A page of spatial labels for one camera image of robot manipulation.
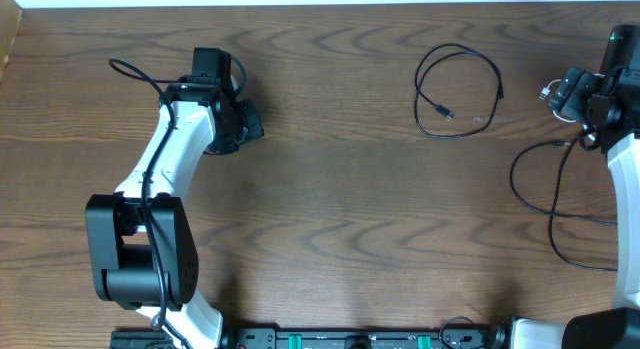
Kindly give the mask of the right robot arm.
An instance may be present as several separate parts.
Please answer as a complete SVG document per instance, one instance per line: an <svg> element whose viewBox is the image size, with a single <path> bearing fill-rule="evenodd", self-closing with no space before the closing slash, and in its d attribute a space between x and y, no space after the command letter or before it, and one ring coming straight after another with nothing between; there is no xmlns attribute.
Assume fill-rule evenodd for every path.
<svg viewBox="0 0 640 349"><path fill-rule="evenodd" d="M600 69L572 67L540 93L560 120L578 123L574 139L599 149L612 175L617 205L618 263L609 310L566 324L519 318L508 333L511 348L636 348L639 345L639 27L615 26Z"/></svg>

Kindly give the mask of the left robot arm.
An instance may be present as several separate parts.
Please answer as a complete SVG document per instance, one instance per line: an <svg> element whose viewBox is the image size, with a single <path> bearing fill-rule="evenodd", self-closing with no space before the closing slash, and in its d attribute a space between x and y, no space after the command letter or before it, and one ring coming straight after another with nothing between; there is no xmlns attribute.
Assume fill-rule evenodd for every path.
<svg viewBox="0 0 640 349"><path fill-rule="evenodd" d="M226 348L234 339L222 314L197 288L199 258L184 209L204 155L223 156L264 135L254 104L241 99L241 62L219 48L197 47L189 74L156 80L112 58L109 66L150 84L159 95L154 134L129 176L85 209L97 296L149 318L162 345Z"/></svg>

